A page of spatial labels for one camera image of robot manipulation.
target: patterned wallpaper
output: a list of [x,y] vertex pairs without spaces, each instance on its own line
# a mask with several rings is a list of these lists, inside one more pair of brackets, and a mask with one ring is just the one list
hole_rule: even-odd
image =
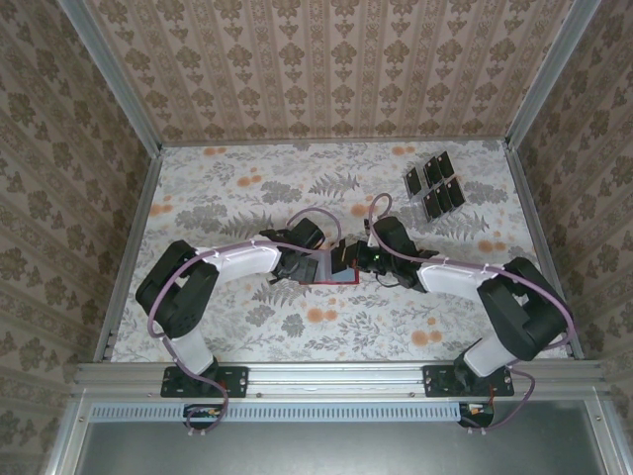
[[0,2],[0,473],[38,473],[92,359],[148,157],[54,1]]
[[633,440],[633,2],[603,1],[519,148],[589,357]]
[[572,0],[88,0],[165,143],[505,134]]

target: floral tablecloth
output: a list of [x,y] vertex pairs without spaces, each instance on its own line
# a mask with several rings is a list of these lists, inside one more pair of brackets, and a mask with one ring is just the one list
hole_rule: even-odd
[[[432,224],[412,211],[403,174],[447,150],[467,203]],[[233,243],[284,228],[294,213],[320,206],[343,234],[364,238],[372,198],[394,197],[393,214],[418,247],[473,262],[536,261],[501,142],[358,142],[178,147],[163,165],[117,333],[113,361],[165,361],[146,332],[134,291],[165,248]],[[329,238],[335,226],[310,215]],[[256,275],[216,288],[202,322],[220,361],[453,359],[492,327],[483,306],[458,297],[359,285],[303,286]],[[564,349],[548,357],[566,357]]]

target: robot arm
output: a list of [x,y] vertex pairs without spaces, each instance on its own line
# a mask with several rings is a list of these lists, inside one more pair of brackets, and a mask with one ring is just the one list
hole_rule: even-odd
[[[374,229],[381,240],[400,253],[426,258],[437,255],[434,251],[417,250],[402,223],[394,217],[379,220]],[[230,246],[191,266],[182,276],[187,278],[182,287],[174,284],[161,302],[155,320],[171,339],[180,360],[195,374],[210,376],[217,368],[199,326],[216,285],[249,274],[269,272],[277,280],[313,282],[317,270],[314,260],[308,259],[304,252],[255,243],[264,240],[315,249],[324,236],[307,219],[290,231],[261,232],[251,245]],[[147,313],[170,276],[187,260],[206,250],[196,249],[182,240],[169,246],[136,292],[136,299]],[[477,341],[454,362],[455,379],[466,394],[482,382],[488,390],[486,378],[517,359],[533,359],[566,327],[557,309],[538,294],[487,270],[464,269],[451,265],[448,259],[439,264],[410,262],[394,257],[373,245],[371,240],[359,240],[349,246],[342,240],[332,251],[331,258],[332,269],[349,266],[379,275],[389,272],[406,288],[456,295],[484,304],[495,331]],[[527,259],[516,258],[504,269],[556,295]]]

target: wire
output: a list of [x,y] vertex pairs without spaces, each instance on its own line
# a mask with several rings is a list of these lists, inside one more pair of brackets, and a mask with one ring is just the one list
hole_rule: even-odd
[[396,282],[395,284],[383,284],[378,278],[378,274],[376,274],[376,281],[387,289],[393,289],[394,287],[398,287],[400,285],[398,282]]
[[488,404],[491,405],[491,407],[493,408],[493,411],[495,410],[495,389],[493,388],[493,385],[490,385],[491,387],[491,398],[488,399]]
[[220,421],[226,415],[226,411],[228,410],[228,393],[226,392],[226,389],[223,388],[216,381],[214,381],[212,379],[209,379],[209,378],[205,378],[204,376],[200,376],[200,375],[194,373],[189,368],[187,368],[187,366],[182,361],[180,361],[180,359],[178,357],[178,354],[176,353],[175,349],[171,345],[171,341],[167,337],[165,332],[156,332],[154,330],[154,320],[156,318],[156,312],[158,311],[158,308],[160,307],[160,304],[162,303],[162,300],[165,298],[165,295],[167,294],[167,292],[169,291],[171,286],[176,282],[176,280],[189,267],[194,265],[196,262],[199,262],[200,260],[203,260],[206,257],[220,255],[223,252],[229,252],[231,250],[242,249],[242,248],[253,248],[255,246],[258,246],[258,247],[269,247],[269,248],[272,248],[272,249],[277,249],[278,247],[286,247],[288,249],[297,250],[297,251],[305,252],[305,253],[308,253],[308,254],[315,254],[315,253],[318,253],[318,252],[329,252],[329,249],[306,249],[304,247],[299,247],[297,245],[287,244],[287,243],[284,243],[284,242],[274,242],[274,241],[271,241],[271,240],[251,240],[251,241],[246,241],[246,242],[239,242],[237,244],[227,245],[227,246],[224,246],[224,247],[220,247],[218,249],[211,249],[211,250],[207,250],[205,252],[201,252],[201,253],[196,254],[195,256],[193,256],[191,259],[189,259],[183,265],[181,265],[178,268],[178,270],[176,270],[171,275],[171,277],[169,277],[169,279],[167,279],[167,282],[165,282],[165,285],[162,287],[162,289],[160,289],[160,292],[158,292],[158,295],[156,296],[156,300],[154,300],[154,303],[151,306],[151,309],[149,310],[149,313],[147,315],[147,332],[149,333],[149,335],[152,338],[156,338],[156,339],[159,339],[159,340],[162,341],[163,345],[165,346],[165,349],[171,355],[171,357],[173,358],[174,362],[182,370],[182,372],[185,373],[187,376],[189,376],[192,379],[196,379],[196,380],[201,381],[201,382],[203,382],[205,384],[210,384],[211,386],[216,388],[218,391],[220,391],[220,393],[222,394],[222,398],[223,398],[222,409],[220,410],[220,413],[218,414],[216,420],[208,428],[205,429],[205,432],[213,430],[214,428],[216,428],[218,426],[218,424],[220,423]]
[[[378,233],[376,233],[376,230],[374,229],[374,222],[373,222],[373,214],[374,214],[374,209],[376,208],[376,203],[382,199],[382,198],[387,198],[388,200],[388,204],[387,204],[387,210],[380,215],[380,218],[383,218],[387,215],[387,213],[389,212],[389,210],[391,210],[392,207],[392,203],[393,203],[393,199],[391,197],[391,195],[389,193],[381,193],[379,195],[377,195],[374,200],[372,201],[371,205],[369,206],[369,212],[368,212],[368,221],[369,221],[369,231],[372,234],[372,236],[374,237],[374,239],[376,240],[376,242],[378,243],[378,245],[380,247],[382,247],[386,252],[394,255],[395,257],[399,257],[400,259],[404,259],[404,260],[408,260],[411,262],[420,262],[423,264],[441,264],[441,265],[446,265],[448,259],[438,259],[438,258],[429,258],[429,259],[424,259],[421,257],[411,257],[409,255],[405,255],[405,254],[401,254],[399,252],[397,252],[394,249],[391,249],[389,246],[387,246],[378,236]],[[496,267],[496,266],[489,266],[489,265],[480,265],[480,264],[472,264],[469,262],[461,262],[461,261],[457,261],[457,260],[451,260],[450,265],[456,266],[456,267],[462,267],[465,269],[475,269],[475,270],[482,270],[482,271],[490,271],[493,273],[496,273],[498,275],[502,275],[503,277],[507,277],[508,279],[512,280],[513,282],[516,283],[520,283],[521,285],[527,287],[528,289],[531,289],[535,292],[537,292],[539,295],[541,295],[543,298],[545,298],[546,300],[548,300],[551,304],[553,304],[558,311],[561,313],[561,315],[563,316],[563,318],[565,319],[565,322],[567,324],[567,335],[565,337],[563,337],[563,339],[561,339],[560,341],[557,341],[555,343],[551,343],[549,345],[547,345],[544,349],[552,349],[552,348],[557,348],[559,346],[563,346],[565,344],[567,344],[575,335],[576,335],[576,328],[574,326],[574,320],[572,319],[572,315],[570,314],[570,312],[567,310],[567,308],[565,307],[565,305],[563,305],[556,297],[554,297],[552,294],[550,294],[547,290],[543,289],[542,287],[540,287],[539,285],[524,279],[523,277],[520,277],[518,275],[512,274],[511,272],[508,272],[505,269],[502,269],[500,267]],[[514,361],[512,361],[512,363],[510,363],[509,365],[507,365],[507,367],[509,368],[511,373],[517,374],[519,376],[523,376],[525,378],[528,378],[530,380],[530,388],[527,390],[527,392],[525,393],[525,396],[523,397],[523,399],[521,400],[521,402],[518,404],[518,406],[516,408],[514,408],[514,410],[500,423],[492,425],[490,427],[487,427],[486,430],[494,430],[496,428],[501,428],[503,426],[505,426],[507,423],[509,423],[512,418],[514,418],[514,416],[516,416],[516,414],[523,408],[523,406],[527,403],[527,401],[530,399],[530,397],[532,396],[532,393],[534,392],[534,387],[536,386],[536,380],[528,373],[523,372],[523,371],[519,371],[517,369],[513,369],[511,367],[511,364],[513,364]]]
[[[189,434],[193,434],[194,431],[196,431],[196,429],[194,429],[193,427],[191,427],[191,417],[194,414],[198,414],[198,413],[203,413],[203,412],[208,412],[209,410],[212,410],[214,408],[211,407],[204,407],[204,408],[191,408],[189,410],[189,412],[187,413],[187,419],[185,420],[185,426],[187,427],[187,429],[189,430]],[[211,426],[207,427],[207,428],[202,428],[200,429],[200,434],[204,435],[207,430],[211,430]]]
[[521,402],[518,403],[518,405],[512,410],[512,412],[510,414],[508,414],[505,417],[505,419],[503,419],[503,421],[501,421],[499,423],[492,424],[491,426],[488,426],[488,427],[481,427],[479,424],[477,424],[473,420],[465,418],[465,417],[462,416],[462,420],[463,421],[466,421],[468,424],[472,425],[474,428],[480,428],[482,430],[482,433],[485,433],[485,432],[487,432],[489,430],[496,430],[498,428],[502,428],[507,423],[509,423],[512,420],[512,418],[514,418],[514,416],[516,416],[516,414],[521,409],[523,409],[523,406],[525,406],[527,401],[532,396],[532,393],[534,392],[534,388],[536,387],[536,379],[534,379],[534,376],[532,376],[531,374],[526,373],[525,371],[520,371],[518,369],[514,369],[511,366],[508,366],[508,369],[510,370],[510,373],[512,373],[512,374],[516,374],[518,376],[523,376],[524,378],[529,379],[530,380],[530,387],[525,392],[525,395],[523,395],[523,399],[521,399]]
[[[401,254],[399,252],[397,252],[396,250],[391,249],[389,246],[387,246],[382,239],[380,239],[380,237],[378,236],[378,233],[376,233],[376,230],[374,229],[374,223],[373,223],[373,214],[374,214],[374,209],[376,208],[376,203],[382,199],[382,198],[387,198],[389,200],[389,203],[387,205],[387,210],[381,215],[381,217],[384,217],[387,212],[391,209],[392,207],[392,202],[393,199],[391,197],[391,195],[389,193],[381,193],[378,196],[376,196],[376,198],[374,198],[374,200],[372,201],[371,205],[369,205],[369,231],[372,234],[372,236],[374,237],[374,239],[376,240],[376,242],[378,243],[378,245],[380,247],[382,247],[386,252],[394,255],[395,257],[399,257],[400,259],[404,259],[404,260],[408,260],[411,262],[420,262],[422,264],[442,264],[445,265],[448,263],[449,259],[439,259],[439,258],[429,258],[429,259],[424,259],[422,257],[411,257],[410,255],[405,255],[405,254]],[[570,312],[567,310],[567,308],[565,307],[565,305],[563,305],[556,297],[554,297],[552,294],[550,294],[547,290],[543,289],[542,287],[540,287],[539,285],[535,284],[534,282],[531,282],[523,277],[520,277],[516,274],[512,274],[511,272],[508,272],[507,270],[500,268],[500,267],[496,267],[496,266],[490,266],[490,265],[481,265],[481,264],[472,264],[470,262],[461,262],[459,260],[450,260],[450,265],[455,266],[455,267],[462,267],[465,269],[469,269],[469,270],[482,270],[482,271],[489,271],[489,272],[493,272],[496,273],[498,275],[502,275],[503,277],[507,277],[508,279],[512,280],[513,282],[519,283],[525,287],[527,287],[528,289],[533,290],[534,292],[540,294],[544,299],[548,300],[552,305],[554,305],[554,307],[556,307],[558,309],[558,311],[561,313],[561,315],[563,316],[563,318],[565,319],[565,322],[567,324],[567,335],[561,339],[560,341],[557,341],[555,343],[551,343],[549,345],[547,345],[544,349],[552,349],[552,348],[558,348],[559,346],[563,346],[567,343],[570,342],[570,340],[576,335],[576,328],[574,327],[574,320],[572,319],[572,315],[570,314]]]
[[323,208],[319,208],[316,206],[310,206],[309,208],[305,208],[301,210],[299,213],[297,213],[295,216],[293,216],[290,220],[288,220],[288,222],[286,223],[286,226],[291,225],[299,216],[304,215],[305,213],[309,213],[310,211],[316,211],[317,213],[322,213],[332,218],[332,220],[336,224],[336,231],[337,231],[335,242],[338,243],[343,237],[343,231],[340,226],[340,221],[338,221],[338,218],[336,218],[330,211],[324,210]]
[[[401,259],[404,260],[409,260],[411,262],[421,262],[421,263],[432,263],[432,264],[446,264],[446,260],[445,259],[437,259],[437,258],[430,258],[430,259],[423,259],[420,257],[411,257],[409,255],[405,255],[405,254],[401,254],[393,249],[391,249],[390,247],[388,247],[378,236],[378,234],[376,233],[376,230],[374,229],[374,223],[372,221],[373,218],[373,213],[374,213],[374,209],[376,208],[376,203],[378,200],[382,199],[382,198],[387,198],[389,200],[389,203],[387,205],[387,209],[385,210],[384,213],[382,213],[380,215],[380,218],[385,217],[387,215],[387,213],[389,213],[389,211],[391,210],[392,207],[392,202],[393,199],[391,197],[391,195],[389,195],[389,193],[381,193],[378,196],[376,196],[376,198],[374,198],[374,200],[372,201],[370,207],[369,207],[369,229],[370,229],[370,233],[374,236],[374,238],[376,239],[376,242],[387,252],[391,253],[392,255],[399,257]],[[307,213],[308,211],[318,211],[321,213],[324,213],[328,216],[330,216],[334,222],[336,223],[336,227],[338,230],[338,236],[336,238],[337,241],[340,241],[341,238],[341,227],[340,227],[340,222],[336,219],[336,217],[330,213],[329,211],[323,210],[321,208],[305,208],[304,210],[300,211],[298,214],[296,214],[295,216],[293,216],[288,223],[292,223],[297,217],[299,217],[301,214],[303,213]],[[174,359],[174,362],[178,365],[178,367],[183,371],[183,373],[185,373],[187,376],[189,376],[190,378],[196,379],[198,381],[202,381],[206,384],[210,384],[211,386],[215,387],[216,389],[218,389],[222,396],[223,396],[223,407],[220,411],[220,413],[218,414],[218,417],[216,418],[216,420],[209,426],[209,428],[207,430],[212,430],[215,427],[218,426],[218,424],[220,423],[220,421],[223,419],[223,417],[226,414],[226,411],[228,409],[228,394],[226,393],[225,388],[223,388],[222,386],[220,386],[218,383],[216,383],[215,381],[209,379],[209,378],[205,378],[204,376],[200,376],[198,374],[195,374],[194,372],[192,372],[191,370],[189,370],[189,368],[187,368],[186,365],[184,365],[180,359],[178,358],[178,355],[176,353],[176,351],[173,349],[173,346],[170,343],[169,338],[166,336],[165,332],[156,332],[153,328],[153,324],[154,324],[154,319],[156,317],[156,312],[158,311],[158,308],[160,307],[160,304],[162,303],[162,300],[164,299],[165,295],[167,294],[167,292],[169,291],[169,289],[171,288],[171,286],[176,282],[176,280],[192,265],[194,265],[196,262],[206,258],[206,257],[211,257],[211,256],[218,256],[220,254],[222,254],[223,252],[228,252],[231,250],[236,250],[236,249],[242,249],[242,248],[251,248],[251,247],[268,247],[268,248],[272,248],[272,249],[278,249],[279,247],[285,247],[291,250],[297,250],[299,252],[303,252],[303,253],[308,253],[308,254],[315,254],[318,252],[329,252],[329,249],[307,249],[304,247],[299,247],[297,245],[293,245],[293,244],[288,244],[288,243],[284,243],[284,242],[275,242],[275,241],[271,241],[271,240],[251,240],[251,241],[246,241],[246,242],[239,242],[237,244],[231,244],[231,245],[227,245],[224,247],[220,247],[217,249],[211,249],[211,250],[207,250],[205,252],[201,252],[199,254],[196,254],[194,257],[192,257],[191,259],[189,259],[187,262],[185,262],[182,266],[180,266],[180,268],[178,268],[178,270],[176,270],[171,277],[169,277],[169,279],[167,279],[167,282],[165,282],[165,285],[163,286],[162,289],[160,289],[160,292],[158,292],[158,295],[156,296],[156,299],[154,300],[153,305],[151,306],[151,309],[149,310],[149,313],[147,315],[147,332],[149,333],[149,335],[152,338],[158,338],[160,339],[165,348],[167,349],[167,351],[169,352],[169,354],[172,356],[172,358]],[[477,269],[477,270],[484,270],[485,267],[479,265],[479,264],[471,264],[468,262],[459,262],[459,261],[451,261],[451,265],[457,266],[457,267],[463,267],[466,269]],[[487,266],[486,267],[487,270],[489,270],[490,272],[495,272],[499,275],[503,275],[509,279],[512,279],[515,282],[521,283],[524,286],[534,290],[535,292],[538,292],[539,294],[541,294],[544,298],[546,298],[547,300],[549,300],[552,304],[554,304],[554,306],[563,314],[563,317],[565,318],[567,324],[568,324],[568,333],[567,336],[565,338],[563,338],[561,341],[557,342],[557,343],[553,343],[550,344],[549,346],[547,346],[545,349],[550,349],[550,348],[555,348],[558,346],[562,346],[564,344],[567,344],[570,339],[576,334],[575,328],[574,328],[574,322],[572,321],[572,317],[570,315],[570,313],[567,311],[567,309],[565,308],[565,306],[563,306],[555,297],[553,297],[551,294],[549,294],[545,289],[542,289],[541,287],[539,287],[538,285],[530,282],[527,279],[524,279],[522,277],[519,277],[517,275],[514,275],[510,272],[507,272],[504,269],[498,268],[498,267],[490,267]],[[522,407],[522,405],[527,401],[527,399],[529,399],[529,396],[531,395],[532,391],[533,391],[533,387],[535,384],[535,381],[533,380],[533,378],[529,375],[527,375],[527,373],[522,373],[519,372],[517,370],[514,370],[514,372],[516,374],[519,375],[525,375],[525,377],[531,378],[533,381],[532,386],[530,387],[530,391],[528,391],[528,393],[526,393],[526,398],[523,399],[523,401],[521,402],[521,404],[518,406],[518,409],[520,409]],[[514,416],[514,414],[516,414],[517,410],[515,410],[514,412],[511,413],[510,417],[508,417],[509,419],[511,419],[511,417]],[[500,425],[504,425],[506,423],[507,419],[504,420],[502,423],[499,423],[498,426]]]

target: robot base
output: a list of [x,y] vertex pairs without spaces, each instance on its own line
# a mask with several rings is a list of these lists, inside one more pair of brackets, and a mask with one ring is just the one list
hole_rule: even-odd
[[466,388],[457,379],[452,364],[423,366],[422,374],[427,398],[514,396],[512,377],[507,368],[499,368],[490,376],[480,378],[471,388]]
[[[230,398],[245,398],[248,389],[247,366],[220,366],[213,379],[223,386]],[[190,378],[178,366],[165,368],[160,387],[161,398],[221,398],[216,388]]]

